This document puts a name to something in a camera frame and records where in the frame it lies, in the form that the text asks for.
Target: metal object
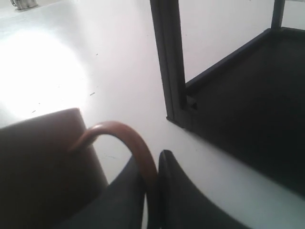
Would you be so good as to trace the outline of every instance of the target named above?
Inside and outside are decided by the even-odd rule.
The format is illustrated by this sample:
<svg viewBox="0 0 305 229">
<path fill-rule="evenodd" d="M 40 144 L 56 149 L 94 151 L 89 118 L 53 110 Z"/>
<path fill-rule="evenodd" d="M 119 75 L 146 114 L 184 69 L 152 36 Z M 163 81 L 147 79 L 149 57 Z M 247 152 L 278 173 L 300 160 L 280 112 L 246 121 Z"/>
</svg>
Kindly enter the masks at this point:
<svg viewBox="0 0 305 229">
<path fill-rule="evenodd" d="M 12 5 L 19 10 L 26 10 L 38 6 L 36 0 L 10 0 Z"/>
</svg>

